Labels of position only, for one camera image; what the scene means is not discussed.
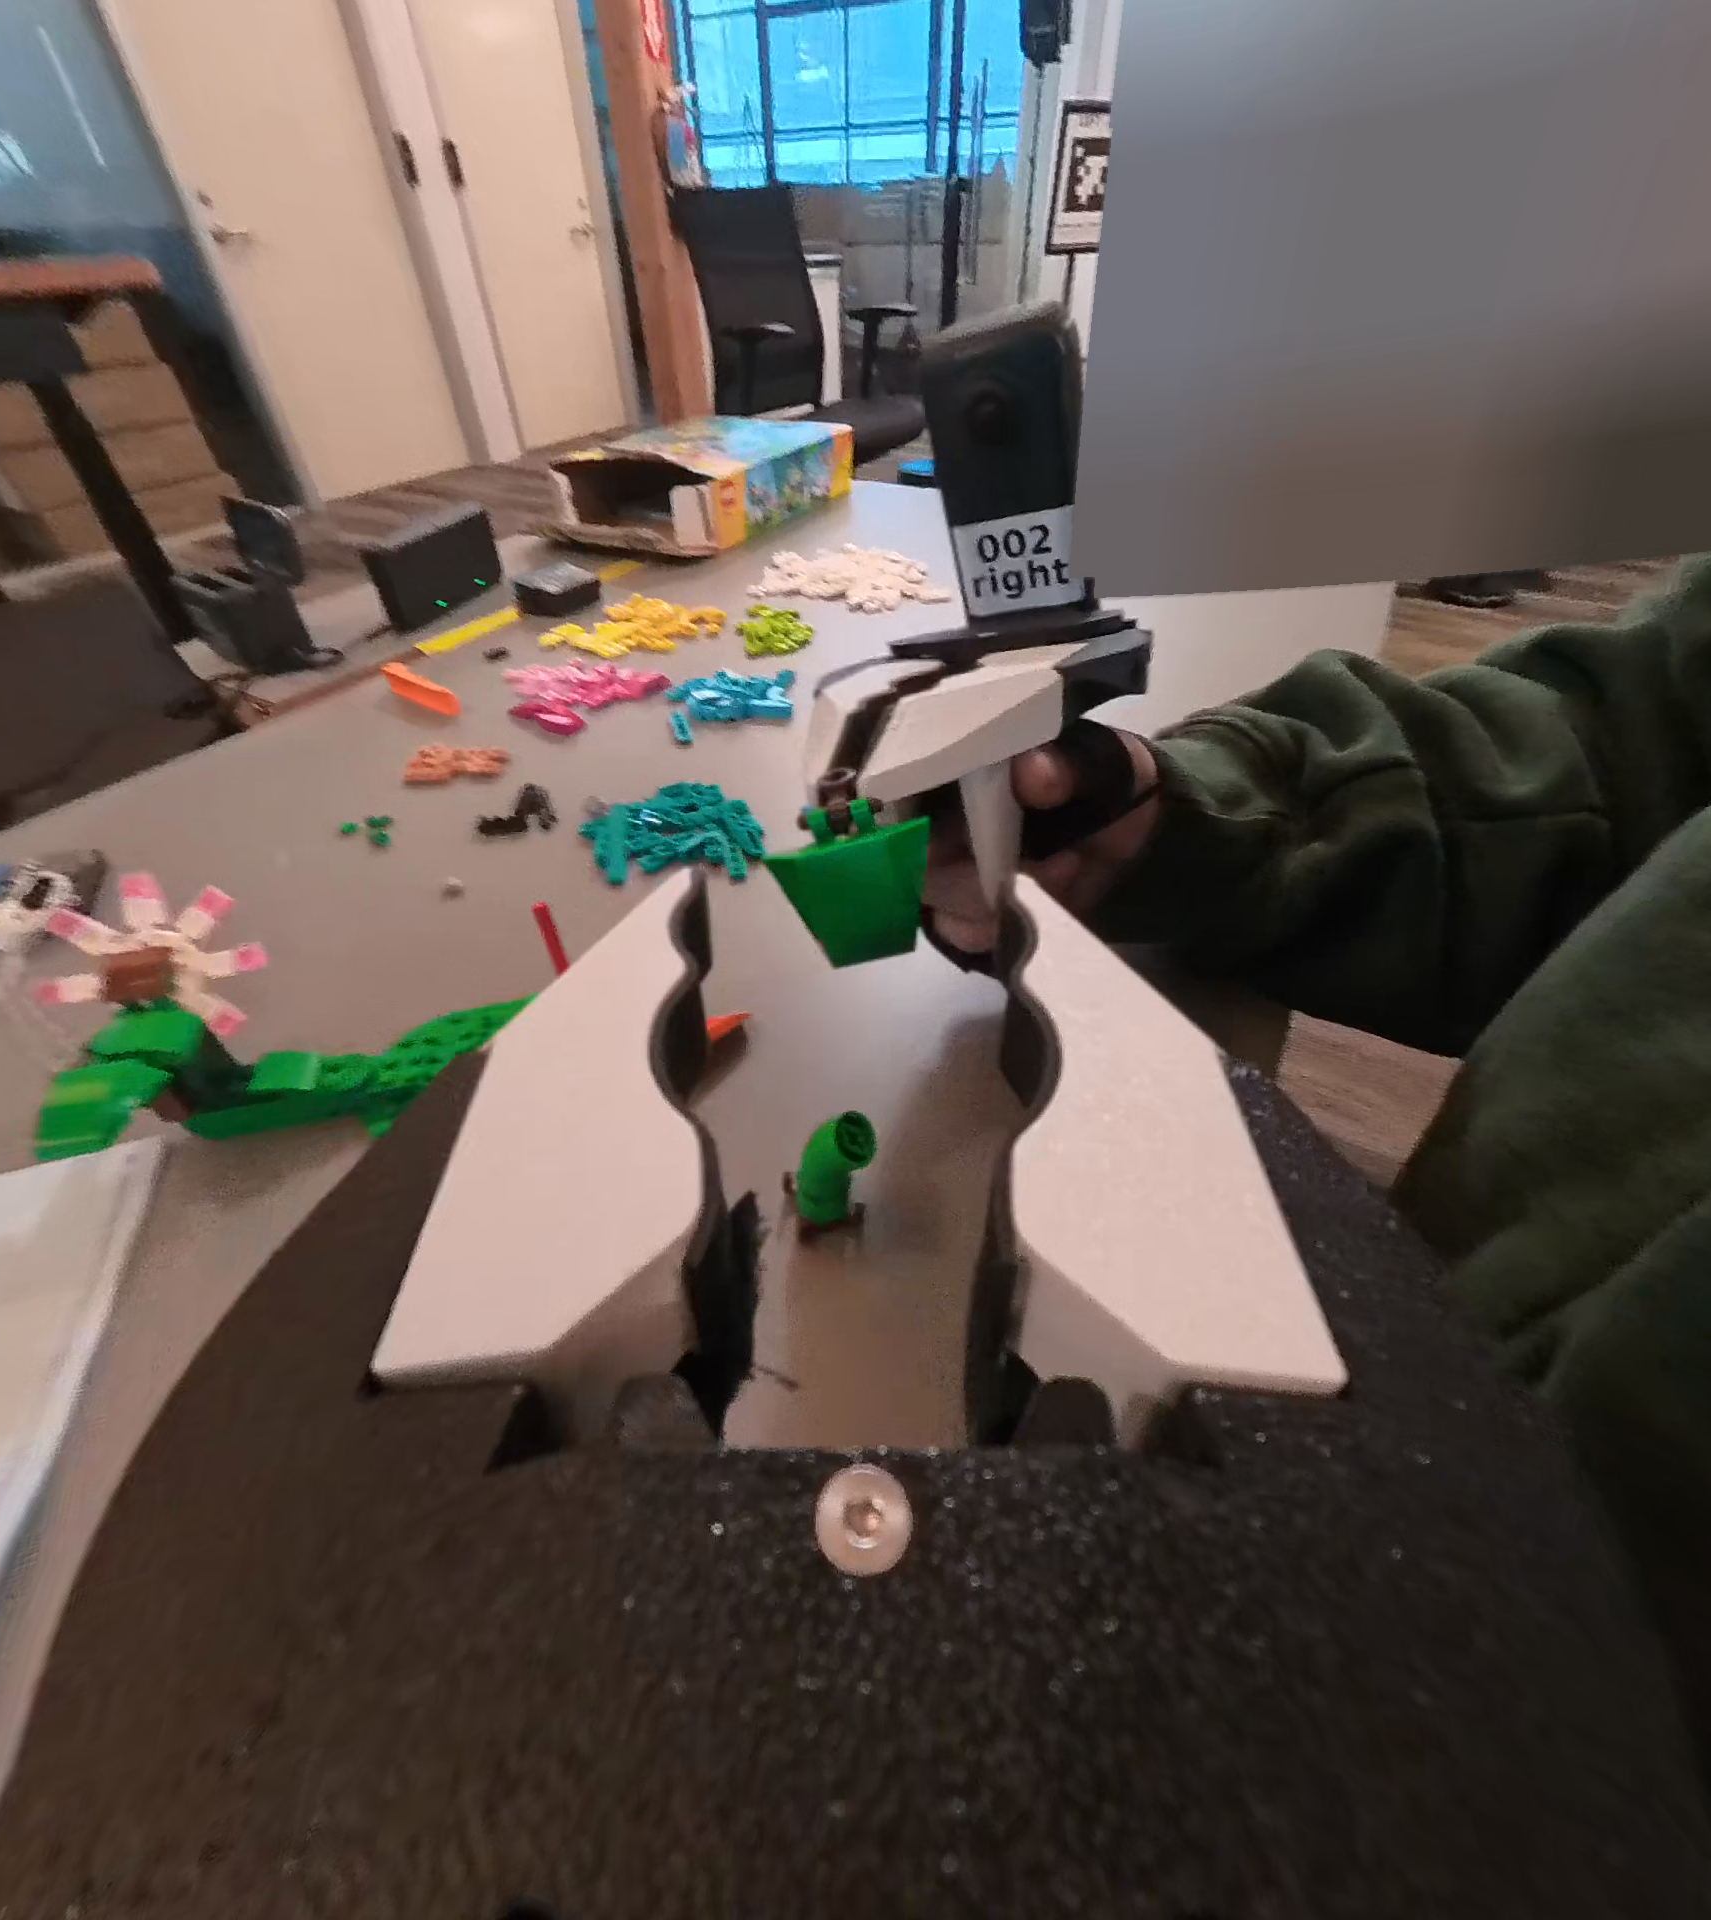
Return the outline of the small blue white lego model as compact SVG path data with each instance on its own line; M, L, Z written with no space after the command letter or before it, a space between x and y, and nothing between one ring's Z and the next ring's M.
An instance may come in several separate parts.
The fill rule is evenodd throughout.
M96 848L0 862L0 957L40 944L62 912L92 914L106 876Z

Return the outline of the black office chair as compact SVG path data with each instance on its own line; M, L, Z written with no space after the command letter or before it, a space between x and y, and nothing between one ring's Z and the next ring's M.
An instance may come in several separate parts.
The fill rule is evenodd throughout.
M680 188L672 222L704 306L720 415L850 425L860 467L924 433L922 399L876 384L882 333L892 324L916 324L912 302L854 307L862 327L858 390L826 396L830 327L820 317L788 186Z

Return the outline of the person's right hand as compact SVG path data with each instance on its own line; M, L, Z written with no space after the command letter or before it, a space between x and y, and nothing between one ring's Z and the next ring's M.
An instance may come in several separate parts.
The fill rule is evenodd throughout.
M1020 807L1020 869L1086 918L1156 834L1160 769L1146 738L1090 718L1012 759ZM964 972L986 972L998 945L992 904L972 851L958 798L932 807L930 857L922 888L922 933Z

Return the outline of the small green lego cylinder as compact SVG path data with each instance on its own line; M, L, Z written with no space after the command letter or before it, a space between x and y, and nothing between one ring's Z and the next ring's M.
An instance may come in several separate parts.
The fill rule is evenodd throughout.
M858 1229L868 1212L854 1179L874 1159L876 1129L860 1109L824 1120L804 1144L800 1164L784 1176L784 1192L804 1238Z

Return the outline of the green lego model with flower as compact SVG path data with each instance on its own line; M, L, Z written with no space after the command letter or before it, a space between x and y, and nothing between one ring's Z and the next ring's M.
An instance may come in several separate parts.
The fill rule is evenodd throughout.
M244 1009L224 986L260 973L268 949L258 939L216 945L232 907L214 883L172 905L154 876L136 872L118 879L112 922L76 905L52 909L48 935L86 967L38 980L32 999L44 1009L104 1005L108 1017L48 1080L38 1161L116 1146L142 1114L212 1142L332 1122L356 1122L378 1139L450 1066L534 1004L522 996L452 1009L378 1051L282 1048L248 1062L232 1046Z

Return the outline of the black desk device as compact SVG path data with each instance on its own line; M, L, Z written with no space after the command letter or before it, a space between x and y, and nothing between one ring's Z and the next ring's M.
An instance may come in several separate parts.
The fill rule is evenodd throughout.
M294 589L308 577L292 516L228 493L224 517L236 563L180 567L172 585L200 636L222 659L256 678L322 670L340 652L314 642Z

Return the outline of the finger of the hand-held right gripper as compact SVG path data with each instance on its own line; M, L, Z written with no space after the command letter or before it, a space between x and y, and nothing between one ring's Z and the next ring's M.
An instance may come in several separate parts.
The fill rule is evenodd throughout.
M900 804L1052 741L1056 664L980 665L898 698L864 762L864 800Z
M802 784L858 776L896 701L944 678L940 665L848 665L816 684L802 741Z

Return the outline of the pile of cyan lego pieces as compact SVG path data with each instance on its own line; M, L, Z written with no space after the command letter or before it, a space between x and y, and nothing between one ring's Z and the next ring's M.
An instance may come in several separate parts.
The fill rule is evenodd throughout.
M794 719L796 672L736 673L720 670L666 689L672 738L694 744L698 727L786 725Z

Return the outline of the white door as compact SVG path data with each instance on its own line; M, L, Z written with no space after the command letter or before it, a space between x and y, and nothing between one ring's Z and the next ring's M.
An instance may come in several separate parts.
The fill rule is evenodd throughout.
M390 162L336 2L110 2L300 492L468 459Z
M520 453L634 419L580 4L412 2Z

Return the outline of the green sloped lego piece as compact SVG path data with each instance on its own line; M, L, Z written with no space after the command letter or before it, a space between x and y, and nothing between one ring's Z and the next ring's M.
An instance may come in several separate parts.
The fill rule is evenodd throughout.
M826 959L854 967L914 951L930 819L882 819L868 798L844 796L804 807L798 826L806 841L766 866Z

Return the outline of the pile of pink lego pieces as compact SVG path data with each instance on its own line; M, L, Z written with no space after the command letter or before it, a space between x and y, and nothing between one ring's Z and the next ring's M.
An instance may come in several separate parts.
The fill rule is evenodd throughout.
M648 701L672 684L658 670L606 659L504 665L502 680L514 695L510 718L552 738L578 735L590 714Z

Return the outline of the wooden desk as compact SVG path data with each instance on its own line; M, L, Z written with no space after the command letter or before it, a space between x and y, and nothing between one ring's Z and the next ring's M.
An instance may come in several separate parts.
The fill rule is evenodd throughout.
M158 317L170 299L154 262L130 253L0 255L0 386L26 388L152 622L180 646L196 637L196 619L176 567L72 388L88 369L76 330L106 304L130 306L148 343L168 346Z

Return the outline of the black charger box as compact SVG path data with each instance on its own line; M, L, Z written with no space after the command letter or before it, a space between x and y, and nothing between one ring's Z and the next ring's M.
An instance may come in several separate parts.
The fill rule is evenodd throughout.
M504 579L492 520L478 501L416 517L356 551L396 634L430 628Z

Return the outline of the colourful cardboard lego box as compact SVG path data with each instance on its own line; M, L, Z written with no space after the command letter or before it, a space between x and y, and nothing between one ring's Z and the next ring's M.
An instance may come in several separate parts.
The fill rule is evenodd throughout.
M702 561L842 499L852 425L708 415L648 425L554 462L542 531L612 554Z

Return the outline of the person's right forearm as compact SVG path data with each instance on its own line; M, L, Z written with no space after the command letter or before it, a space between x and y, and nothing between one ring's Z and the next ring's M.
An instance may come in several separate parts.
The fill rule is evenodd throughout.
M1558 949L1711 997L1711 555L1420 678L1318 652L1150 754L1116 944L1450 1053Z

